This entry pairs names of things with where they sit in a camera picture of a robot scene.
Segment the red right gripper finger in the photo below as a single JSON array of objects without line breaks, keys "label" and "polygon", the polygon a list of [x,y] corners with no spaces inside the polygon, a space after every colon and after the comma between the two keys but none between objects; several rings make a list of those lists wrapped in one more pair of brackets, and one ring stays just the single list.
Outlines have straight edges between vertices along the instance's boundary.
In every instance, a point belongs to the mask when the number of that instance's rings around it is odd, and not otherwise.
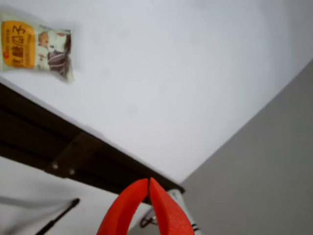
[{"label": "red right gripper finger", "polygon": [[150,179],[149,196],[161,235],[194,234],[185,212],[154,178]]}]

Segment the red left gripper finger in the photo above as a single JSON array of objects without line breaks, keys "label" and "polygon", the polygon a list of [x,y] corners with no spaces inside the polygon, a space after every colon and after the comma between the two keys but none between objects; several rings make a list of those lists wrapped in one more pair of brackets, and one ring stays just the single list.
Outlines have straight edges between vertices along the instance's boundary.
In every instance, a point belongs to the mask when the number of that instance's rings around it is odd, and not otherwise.
[{"label": "red left gripper finger", "polygon": [[126,235],[137,208],[147,196],[148,179],[128,186],[107,211],[97,235]]}]

